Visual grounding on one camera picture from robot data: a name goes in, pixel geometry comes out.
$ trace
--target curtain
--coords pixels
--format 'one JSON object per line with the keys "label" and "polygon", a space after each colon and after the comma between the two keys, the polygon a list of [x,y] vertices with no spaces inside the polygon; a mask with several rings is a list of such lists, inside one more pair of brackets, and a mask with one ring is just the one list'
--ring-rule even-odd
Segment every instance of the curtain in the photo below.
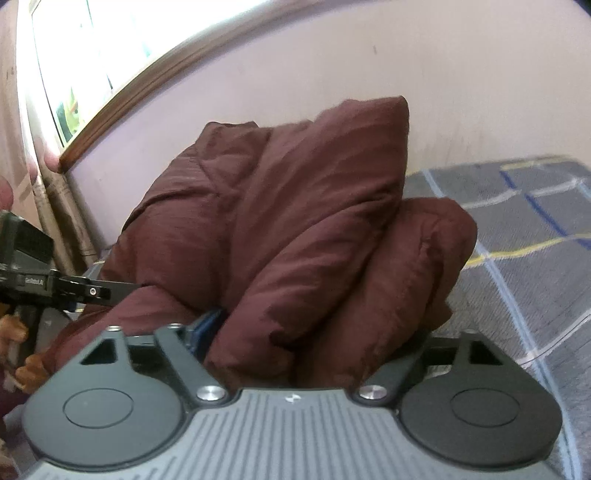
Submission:
{"label": "curtain", "polygon": [[34,50],[20,45],[21,39],[25,46],[33,44],[27,41],[33,31],[26,0],[20,6],[18,67],[27,91],[20,84],[17,88],[18,13],[18,0],[0,0],[0,209],[42,228],[54,240],[56,267],[68,275],[80,274],[96,261],[96,251],[28,95],[41,79]]}

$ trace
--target triangular cutout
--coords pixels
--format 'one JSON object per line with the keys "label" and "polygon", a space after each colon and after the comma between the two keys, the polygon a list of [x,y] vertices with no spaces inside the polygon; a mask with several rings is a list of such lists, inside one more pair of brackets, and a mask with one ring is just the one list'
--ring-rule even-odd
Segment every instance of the triangular cutout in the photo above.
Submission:
{"label": "triangular cutout", "polygon": [[116,361],[115,341],[107,339],[103,340],[93,351],[86,355],[82,360],[82,365],[114,364]]}
{"label": "triangular cutout", "polygon": [[495,354],[480,341],[472,342],[470,345],[470,363],[474,365],[502,365]]}

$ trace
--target yellow stripe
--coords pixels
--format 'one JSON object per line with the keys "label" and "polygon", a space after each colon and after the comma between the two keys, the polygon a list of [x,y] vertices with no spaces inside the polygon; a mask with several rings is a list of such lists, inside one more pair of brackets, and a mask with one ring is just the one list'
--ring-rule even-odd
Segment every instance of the yellow stripe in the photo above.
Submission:
{"label": "yellow stripe", "polygon": [[[577,240],[580,238],[591,239],[591,233],[579,233],[577,235],[561,236],[558,238],[553,238],[552,240],[546,240],[545,242],[530,245],[528,247],[523,247],[517,250],[492,252],[489,258],[492,258],[493,260],[504,260],[507,258],[525,257],[526,255],[543,250],[544,248],[548,248],[553,245],[557,245],[570,240]],[[485,257],[482,255],[479,255],[478,257],[473,257],[466,262],[464,269],[482,265],[485,262],[485,260]]]}
{"label": "yellow stripe", "polygon": [[572,161],[570,158],[564,157],[549,157],[549,158],[539,158],[537,160],[525,160],[519,161],[515,163],[506,163],[505,165],[501,165],[501,170],[515,170],[516,168],[528,168],[528,167],[535,167],[536,165],[544,165],[548,163],[563,163],[566,161]]}

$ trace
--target logo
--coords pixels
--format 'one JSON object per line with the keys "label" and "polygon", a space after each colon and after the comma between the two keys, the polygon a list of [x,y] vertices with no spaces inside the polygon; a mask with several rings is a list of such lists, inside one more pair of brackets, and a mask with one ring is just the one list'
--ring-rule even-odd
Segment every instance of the logo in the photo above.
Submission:
{"label": "logo", "polygon": [[297,393],[292,393],[291,395],[286,396],[285,401],[289,403],[296,403],[301,400],[301,397]]}
{"label": "logo", "polygon": [[30,283],[32,285],[43,285],[42,278],[34,278],[34,277],[25,277],[25,283]]}

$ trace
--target checkered bedsheet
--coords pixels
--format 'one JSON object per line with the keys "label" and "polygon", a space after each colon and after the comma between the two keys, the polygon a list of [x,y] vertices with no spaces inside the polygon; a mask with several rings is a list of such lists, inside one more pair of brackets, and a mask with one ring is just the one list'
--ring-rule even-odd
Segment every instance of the checkered bedsheet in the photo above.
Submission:
{"label": "checkered bedsheet", "polygon": [[405,197],[446,196],[478,224],[478,243],[440,334],[487,335],[555,396],[563,429],[548,459],[591,478],[591,172],[567,157],[424,170]]}

